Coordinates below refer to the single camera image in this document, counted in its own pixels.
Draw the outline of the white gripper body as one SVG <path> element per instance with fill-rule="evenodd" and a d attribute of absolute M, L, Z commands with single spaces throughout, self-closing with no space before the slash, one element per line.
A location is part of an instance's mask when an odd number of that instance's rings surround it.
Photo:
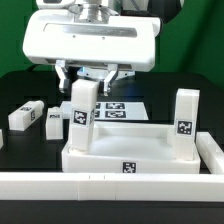
<path fill-rule="evenodd" d="M 23 52 L 36 64 L 64 60 L 74 67 L 149 71 L 155 65 L 156 17 L 112 16 L 106 24 L 76 22 L 72 14 L 34 14 L 29 20 Z"/>

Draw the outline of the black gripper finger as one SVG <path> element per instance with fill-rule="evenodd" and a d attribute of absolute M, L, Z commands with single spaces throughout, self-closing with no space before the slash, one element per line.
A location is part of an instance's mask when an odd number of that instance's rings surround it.
<path fill-rule="evenodd" d="M 118 77 L 118 65 L 109 64 L 107 70 L 104 73 L 103 78 L 100 80 L 99 93 L 103 96 L 107 96 L 111 91 L 112 83 Z"/>
<path fill-rule="evenodd" d="M 55 63 L 55 71 L 59 77 L 59 90 L 62 93 L 69 91 L 71 80 L 68 75 L 68 66 L 65 60 L 57 60 Z"/>

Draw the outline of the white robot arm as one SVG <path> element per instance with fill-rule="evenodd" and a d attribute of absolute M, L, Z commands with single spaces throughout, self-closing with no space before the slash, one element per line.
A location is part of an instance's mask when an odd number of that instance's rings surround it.
<path fill-rule="evenodd" d="M 156 38 L 184 1 L 36 0 L 23 52 L 34 64 L 55 67 L 62 92 L 71 83 L 69 69 L 78 67 L 106 95 L 114 80 L 155 66 Z"/>

